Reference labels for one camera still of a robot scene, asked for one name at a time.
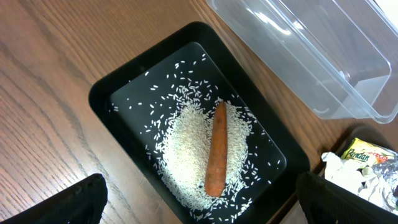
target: black tray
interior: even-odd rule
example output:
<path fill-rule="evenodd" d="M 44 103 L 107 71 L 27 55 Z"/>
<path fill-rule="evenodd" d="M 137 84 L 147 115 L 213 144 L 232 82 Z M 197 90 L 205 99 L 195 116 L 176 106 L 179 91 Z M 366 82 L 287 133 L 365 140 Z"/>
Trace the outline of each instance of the black tray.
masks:
<path fill-rule="evenodd" d="M 178 69 L 175 68 L 177 62 L 180 62 Z M 249 153 L 258 153 L 258 157 L 249 156 L 249 159 L 255 161 L 262 180 L 248 189 L 242 189 L 242 194 L 239 192 L 237 204 L 243 203 L 239 201 L 241 196 L 252 198 L 253 203 L 234 223 L 268 221 L 293 194 L 297 175 L 309 170 L 309 161 L 239 63 L 208 25 L 193 22 L 185 26 L 96 82 L 90 91 L 90 106 L 176 216 L 183 223 L 194 223 L 189 210 L 181 206 L 163 184 L 152 166 L 155 158 L 148 157 L 145 150 L 145 145 L 154 148 L 155 144 L 155 133 L 146 132 L 150 121 L 156 121 L 160 115 L 175 111 L 176 104 L 172 100 L 163 100 L 160 96 L 174 94 L 175 87 L 171 91 L 171 85 L 178 86 L 188 82 L 187 78 L 181 80 L 180 77 L 191 78 L 193 82 L 209 81 L 213 90 L 212 99 L 205 101 L 202 97 L 200 101 L 206 111 L 212 109 L 214 100 L 219 96 L 230 100 L 235 106 L 247 106 L 257 118 L 258 122 L 253 123 L 254 134 L 247 138 L 247 143 Z M 150 90 L 153 85 L 158 86 L 156 91 Z M 199 88 L 203 91 L 206 89 L 206 85 Z M 228 218 L 229 212 L 233 212 L 232 208 L 213 210 L 212 217 Z M 219 220 L 215 218 L 199 221 L 213 222 L 219 223 Z"/>

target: wood grain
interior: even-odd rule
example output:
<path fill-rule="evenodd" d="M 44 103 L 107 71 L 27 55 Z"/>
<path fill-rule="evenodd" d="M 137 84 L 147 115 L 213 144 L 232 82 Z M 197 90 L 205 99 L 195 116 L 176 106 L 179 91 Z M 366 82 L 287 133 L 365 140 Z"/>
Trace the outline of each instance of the wood grain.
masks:
<path fill-rule="evenodd" d="M 0 1 L 0 220 L 99 172 L 102 223 L 178 223 L 88 104 L 95 81 L 192 21 L 223 39 L 307 153 L 311 168 L 350 127 L 398 147 L 398 121 L 318 119 L 205 1 Z"/>

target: transparent container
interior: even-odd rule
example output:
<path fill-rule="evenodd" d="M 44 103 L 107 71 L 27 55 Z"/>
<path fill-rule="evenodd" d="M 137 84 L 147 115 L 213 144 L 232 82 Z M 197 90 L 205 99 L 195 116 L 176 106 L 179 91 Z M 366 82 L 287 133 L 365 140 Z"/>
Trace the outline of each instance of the transparent container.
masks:
<path fill-rule="evenodd" d="M 208 4 L 319 118 L 395 118 L 398 32 L 374 1 Z"/>

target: yellow wrapper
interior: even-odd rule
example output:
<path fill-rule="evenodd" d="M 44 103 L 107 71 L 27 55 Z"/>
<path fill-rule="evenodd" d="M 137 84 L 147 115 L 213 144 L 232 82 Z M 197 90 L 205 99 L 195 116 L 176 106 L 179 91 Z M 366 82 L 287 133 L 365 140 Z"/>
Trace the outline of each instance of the yellow wrapper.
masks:
<path fill-rule="evenodd" d="M 342 159 L 354 159 L 361 164 L 361 168 L 386 162 L 394 158 L 394 154 L 383 147 L 355 138 L 350 147 L 344 152 Z"/>

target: black object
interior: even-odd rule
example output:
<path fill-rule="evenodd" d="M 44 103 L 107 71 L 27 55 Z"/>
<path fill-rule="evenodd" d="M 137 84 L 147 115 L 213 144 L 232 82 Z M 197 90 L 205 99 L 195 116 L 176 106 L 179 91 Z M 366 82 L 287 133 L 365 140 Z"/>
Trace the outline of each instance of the black object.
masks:
<path fill-rule="evenodd" d="M 176 70 L 177 62 L 180 63 L 180 69 Z M 185 26 L 96 82 L 90 91 L 90 106 L 178 218 L 183 223 L 193 223 L 189 210 L 181 206 L 157 175 L 152 166 L 154 157 L 150 157 L 151 160 L 148 161 L 144 150 L 146 144 L 149 148 L 154 148 L 153 137 L 156 134 L 147 134 L 144 125 L 149 129 L 152 119 L 158 120 L 160 115 L 175 111 L 176 104 L 163 100 L 161 96 L 175 93 L 175 89 L 170 88 L 171 85 L 175 84 L 177 87 L 179 83 L 189 82 L 187 78 L 179 79 L 182 75 L 192 78 L 193 81 L 207 80 L 212 86 L 218 86 L 213 89 L 215 96 L 212 96 L 211 101 L 201 99 L 200 103 L 206 110 L 214 106 L 214 100 L 219 96 L 233 101 L 235 106 L 247 106 L 258 119 L 258 124 L 253 126 L 255 134 L 250 135 L 247 142 L 249 152 L 259 154 L 259 159 L 255 162 L 259 166 L 259 172 L 262 172 L 259 177 L 267 179 L 262 179 L 259 185 L 253 185 L 242 193 L 251 197 L 254 203 L 235 223 L 267 222 L 293 194 L 297 175 L 309 170 L 309 161 L 239 63 L 208 25 L 193 22 Z M 150 90 L 153 85 L 158 86 L 156 91 Z M 267 135 L 261 135 L 264 129 Z M 254 151 L 254 146 L 261 150 Z M 273 166 L 267 165 L 267 161 L 272 162 Z M 241 193 L 238 196 L 236 204 L 240 205 L 243 203 L 238 201 Z M 216 217 L 216 220 L 218 216 L 227 215 L 229 211 L 232 208 L 224 212 L 213 210 L 212 217 Z M 203 219 L 199 222 L 214 221 Z"/>
<path fill-rule="evenodd" d="M 336 155 L 341 156 L 351 145 L 354 138 L 392 149 L 379 131 L 369 126 L 361 126 L 351 133 L 336 151 Z M 397 215 L 352 194 L 316 174 L 307 172 L 300 175 L 297 179 L 296 188 L 298 200 L 309 224 L 398 223 Z"/>
<path fill-rule="evenodd" d="M 93 174 L 1 224 L 97 224 L 108 201 L 101 174 Z"/>

